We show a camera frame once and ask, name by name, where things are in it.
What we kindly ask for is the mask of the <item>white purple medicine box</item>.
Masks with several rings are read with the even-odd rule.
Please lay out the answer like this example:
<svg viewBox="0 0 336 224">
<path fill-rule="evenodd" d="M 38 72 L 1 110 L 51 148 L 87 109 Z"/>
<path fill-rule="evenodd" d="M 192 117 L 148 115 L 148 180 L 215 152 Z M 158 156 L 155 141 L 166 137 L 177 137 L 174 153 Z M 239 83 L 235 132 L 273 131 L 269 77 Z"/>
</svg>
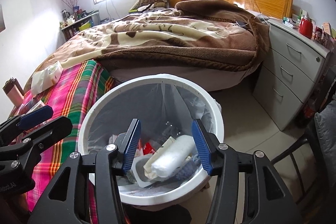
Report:
<svg viewBox="0 0 336 224">
<path fill-rule="evenodd" d="M 39 110 L 41 109 L 42 107 L 44 107 L 45 104 L 39 100 L 28 112 L 27 114 L 30 114 L 31 112 L 35 111 L 35 110 Z"/>
</svg>

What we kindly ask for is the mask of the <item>white foam net sleeve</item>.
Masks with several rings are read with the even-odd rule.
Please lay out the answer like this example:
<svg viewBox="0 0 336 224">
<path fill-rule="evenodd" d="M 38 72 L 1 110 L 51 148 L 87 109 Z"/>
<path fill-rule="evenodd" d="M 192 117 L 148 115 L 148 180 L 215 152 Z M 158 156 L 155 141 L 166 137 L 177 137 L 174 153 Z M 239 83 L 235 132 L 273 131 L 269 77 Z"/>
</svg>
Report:
<svg viewBox="0 0 336 224">
<path fill-rule="evenodd" d="M 188 161 L 174 176 L 176 180 L 187 180 L 198 170 L 199 161 Z"/>
</svg>

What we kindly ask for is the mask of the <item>white round trash bin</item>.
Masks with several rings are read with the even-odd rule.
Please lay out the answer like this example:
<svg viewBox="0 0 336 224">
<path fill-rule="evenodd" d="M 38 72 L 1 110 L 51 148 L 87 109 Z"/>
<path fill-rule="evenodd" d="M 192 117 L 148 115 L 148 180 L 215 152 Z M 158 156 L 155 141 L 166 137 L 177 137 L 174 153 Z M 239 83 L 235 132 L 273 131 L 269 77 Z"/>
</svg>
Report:
<svg viewBox="0 0 336 224">
<path fill-rule="evenodd" d="M 109 138 L 127 131 L 131 121 L 141 122 L 141 142 L 158 149 L 169 136 L 191 135 L 193 120 L 200 119 L 208 132 L 224 140 L 222 108 L 199 85 L 168 74 L 129 80 L 104 94 L 82 123 L 78 150 L 86 155 L 100 151 Z M 180 203 L 198 192 L 210 176 L 201 166 L 189 176 L 141 188 L 125 177 L 117 179 L 123 203 L 158 206 Z"/>
</svg>

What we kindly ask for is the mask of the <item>pink brown thermos mug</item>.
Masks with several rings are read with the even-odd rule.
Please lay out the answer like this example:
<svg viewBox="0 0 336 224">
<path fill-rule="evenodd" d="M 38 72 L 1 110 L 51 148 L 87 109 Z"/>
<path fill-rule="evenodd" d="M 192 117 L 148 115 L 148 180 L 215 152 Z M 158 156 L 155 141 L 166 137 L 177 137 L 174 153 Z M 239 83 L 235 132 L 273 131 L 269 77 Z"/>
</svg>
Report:
<svg viewBox="0 0 336 224">
<path fill-rule="evenodd" d="M 21 106 L 25 94 L 17 79 L 11 77 L 7 80 L 3 86 L 3 91 L 15 107 Z"/>
</svg>

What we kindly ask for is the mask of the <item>white tissue pack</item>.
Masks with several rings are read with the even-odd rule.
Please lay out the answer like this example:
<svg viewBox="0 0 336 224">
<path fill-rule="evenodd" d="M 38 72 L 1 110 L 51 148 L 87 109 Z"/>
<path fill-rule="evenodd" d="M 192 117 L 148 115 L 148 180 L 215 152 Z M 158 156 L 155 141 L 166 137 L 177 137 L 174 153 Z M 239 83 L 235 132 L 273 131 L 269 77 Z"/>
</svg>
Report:
<svg viewBox="0 0 336 224">
<path fill-rule="evenodd" d="M 48 66 L 42 71 L 33 74 L 31 83 L 31 93 L 33 96 L 42 93 L 50 87 L 56 85 L 63 73 L 63 67 L 59 61 Z"/>
</svg>

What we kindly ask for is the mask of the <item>pink plaid bed sheet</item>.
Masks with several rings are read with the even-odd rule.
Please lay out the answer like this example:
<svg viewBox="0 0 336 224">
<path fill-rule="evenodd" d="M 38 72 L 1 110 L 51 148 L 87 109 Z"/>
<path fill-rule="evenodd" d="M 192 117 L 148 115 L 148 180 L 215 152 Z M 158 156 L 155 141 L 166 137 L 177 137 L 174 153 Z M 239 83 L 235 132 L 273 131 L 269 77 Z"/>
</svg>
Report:
<svg viewBox="0 0 336 224">
<path fill-rule="evenodd" d="M 19 223 L 23 214 L 33 210 L 61 164 L 77 150 L 79 132 L 88 111 L 115 85 L 114 79 L 100 63 L 89 60 L 65 69 L 56 85 L 35 96 L 38 101 L 52 107 L 53 118 L 69 118 L 72 131 L 42 153 L 42 159 L 33 171 L 33 190 L 10 201 L 1 201 L 1 223 Z"/>
</svg>

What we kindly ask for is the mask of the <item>black padded chair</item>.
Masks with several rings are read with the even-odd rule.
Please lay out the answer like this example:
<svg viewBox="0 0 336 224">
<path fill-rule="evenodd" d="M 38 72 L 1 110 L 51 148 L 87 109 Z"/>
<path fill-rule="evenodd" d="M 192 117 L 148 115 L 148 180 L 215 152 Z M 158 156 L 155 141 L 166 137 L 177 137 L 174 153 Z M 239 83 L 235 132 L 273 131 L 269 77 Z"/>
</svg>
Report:
<svg viewBox="0 0 336 224">
<path fill-rule="evenodd" d="M 294 151 L 306 144 L 309 145 L 317 166 L 317 176 L 307 189 L 294 158 Z M 335 207 L 335 100 L 320 113 L 315 113 L 303 134 L 271 163 L 275 165 L 286 157 L 291 158 L 299 179 L 302 195 L 295 203 L 301 214 L 307 215 L 319 209 L 328 198 L 331 199 L 332 207 Z"/>
</svg>

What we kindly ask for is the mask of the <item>cluttered side shelf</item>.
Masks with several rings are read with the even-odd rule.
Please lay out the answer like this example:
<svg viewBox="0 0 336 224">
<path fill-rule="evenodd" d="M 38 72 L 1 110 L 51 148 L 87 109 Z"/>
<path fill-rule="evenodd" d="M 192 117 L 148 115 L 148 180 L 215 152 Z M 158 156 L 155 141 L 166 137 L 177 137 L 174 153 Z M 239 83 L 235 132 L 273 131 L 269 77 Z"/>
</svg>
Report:
<svg viewBox="0 0 336 224">
<path fill-rule="evenodd" d="M 74 21 L 71 24 L 67 24 L 62 27 L 60 31 L 63 33 L 66 40 L 69 40 L 80 31 L 84 31 L 88 28 L 98 26 L 101 23 L 100 12 L 98 10 L 89 13 L 87 16 L 84 16 L 77 21 Z"/>
</svg>

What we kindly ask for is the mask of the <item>grey drawer nightstand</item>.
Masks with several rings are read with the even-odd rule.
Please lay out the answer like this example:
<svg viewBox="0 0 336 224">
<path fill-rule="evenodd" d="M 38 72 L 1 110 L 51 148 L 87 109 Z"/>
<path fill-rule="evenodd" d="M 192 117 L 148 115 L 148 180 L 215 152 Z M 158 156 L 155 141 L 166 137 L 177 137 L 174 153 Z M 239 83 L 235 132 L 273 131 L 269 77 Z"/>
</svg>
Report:
<svg viewBox="0 0 336 224">
<path fill-rule="evenodd" d="M 330 50 L 270 19 L 270 50 L 262 62 L 253 96 L 283 130 L 303 108 L 318 83 Z"/>
</svg>

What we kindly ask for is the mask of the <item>brown beige fleece blanket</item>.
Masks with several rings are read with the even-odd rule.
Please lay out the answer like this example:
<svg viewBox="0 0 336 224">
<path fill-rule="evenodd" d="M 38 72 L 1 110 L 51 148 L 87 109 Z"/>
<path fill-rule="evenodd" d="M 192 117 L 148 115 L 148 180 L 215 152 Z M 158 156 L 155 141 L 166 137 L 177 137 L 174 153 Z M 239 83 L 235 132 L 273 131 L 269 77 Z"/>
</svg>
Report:
<svg viewBox="0 0 336 224">
<path fill-rule="evenodd" d="M 121 83 L 167 73 L 212 92 L 254 73 L 269 49 L 269 26 L 254 14 L 224 0 L 190 0 L 81 31 L 38 70 L 96 60 Z"/>
</svg>

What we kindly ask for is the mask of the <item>red cup on nightstand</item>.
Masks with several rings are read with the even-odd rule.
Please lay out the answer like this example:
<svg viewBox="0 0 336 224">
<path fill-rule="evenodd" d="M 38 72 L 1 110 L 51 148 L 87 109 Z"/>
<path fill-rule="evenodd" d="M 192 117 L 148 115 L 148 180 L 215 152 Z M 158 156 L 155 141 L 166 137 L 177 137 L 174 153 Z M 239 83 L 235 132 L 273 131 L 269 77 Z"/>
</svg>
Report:
<svg viewBox="0 0 336 224">
<path fill-rule="evenodd" d="M 308 18 L 306 15 L 304 15 L 301 18 L 300 24 L 299 24 L 299 33 L 303 36 L 305 36 L 308 39 L 311 39 L 313 34 L 313 24 L 311 22 L 311 19 Z"/>
</svg>

